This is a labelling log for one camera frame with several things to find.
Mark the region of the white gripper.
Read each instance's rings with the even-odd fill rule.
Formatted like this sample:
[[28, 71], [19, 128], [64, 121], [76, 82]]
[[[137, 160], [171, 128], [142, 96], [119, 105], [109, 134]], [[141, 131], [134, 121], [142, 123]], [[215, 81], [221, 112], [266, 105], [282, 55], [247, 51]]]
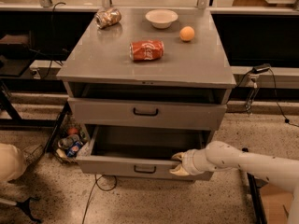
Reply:
[[177, 176], [200, 175], [204, 172], [215, 170], [215, 165], [207, 160], [204, 149], [191, 149], [186, 152], [174, 154], [173, 161], [181, 161], [181, 164], [170, 169], [169, 172]]

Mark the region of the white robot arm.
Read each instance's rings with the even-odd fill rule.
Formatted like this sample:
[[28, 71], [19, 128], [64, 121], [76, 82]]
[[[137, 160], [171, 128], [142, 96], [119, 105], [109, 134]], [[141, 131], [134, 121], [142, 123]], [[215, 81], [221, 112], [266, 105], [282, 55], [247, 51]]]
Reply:
[[203, 149], [189, 149], [172, 156], [178, 166], [173, 175], [200, 175], [231, 168], [254, 175], [292, 194], [287, 224], [299, 224], [299, 160], [242, 151], [221, 141], [212, 141]]

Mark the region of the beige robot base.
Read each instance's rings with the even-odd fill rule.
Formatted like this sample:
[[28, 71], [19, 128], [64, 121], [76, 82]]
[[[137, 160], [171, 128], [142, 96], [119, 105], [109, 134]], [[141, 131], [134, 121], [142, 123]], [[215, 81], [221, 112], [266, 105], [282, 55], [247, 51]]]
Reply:
[[24, 174], [27, 167], [37, 161], [44, 152], [42, 145], [20, 150], [11, 144], [0, 144], [0, 181], [9, 182]]

